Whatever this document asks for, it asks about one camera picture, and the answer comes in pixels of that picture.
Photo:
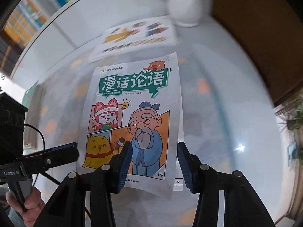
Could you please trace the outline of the person's left hand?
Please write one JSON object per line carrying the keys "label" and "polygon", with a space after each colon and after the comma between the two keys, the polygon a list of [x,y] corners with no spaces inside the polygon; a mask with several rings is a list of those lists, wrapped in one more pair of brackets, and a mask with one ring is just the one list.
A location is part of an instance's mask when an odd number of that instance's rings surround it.
{"label": "person's left hand", "polygon": [[6,201],[10,205],[8,217],[15,227],[32,227],[45,206],[41,192],[32,187],[31,194],[26,198],[24,208],[17,202],[10,192],[6,192]]}

